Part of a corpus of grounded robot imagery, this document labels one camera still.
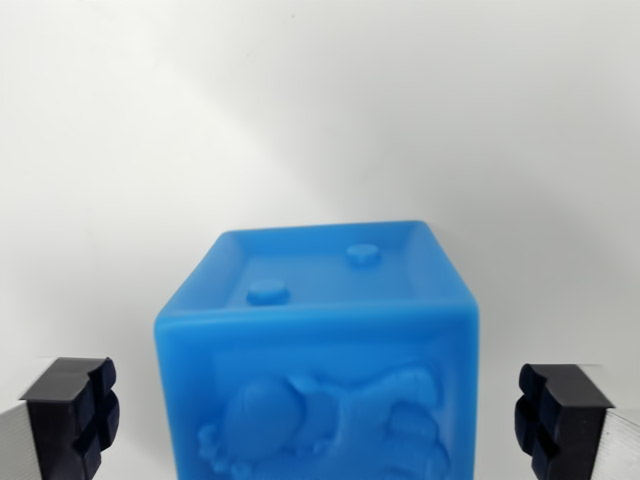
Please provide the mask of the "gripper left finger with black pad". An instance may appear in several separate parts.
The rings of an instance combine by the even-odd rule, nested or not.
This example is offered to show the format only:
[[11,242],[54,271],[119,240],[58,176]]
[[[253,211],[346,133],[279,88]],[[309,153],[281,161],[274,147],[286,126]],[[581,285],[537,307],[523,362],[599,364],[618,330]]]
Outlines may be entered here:
[[112,359],[1,360],[1,477],[92,479],[120,420]]

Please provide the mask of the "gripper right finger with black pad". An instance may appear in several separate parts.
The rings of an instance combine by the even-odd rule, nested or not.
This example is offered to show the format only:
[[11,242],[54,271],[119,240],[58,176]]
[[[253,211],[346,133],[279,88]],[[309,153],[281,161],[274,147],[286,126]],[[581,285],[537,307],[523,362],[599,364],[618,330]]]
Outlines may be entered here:
[[526,363],[514,428],[538,479],[637,479],[639,385],[597,364]]

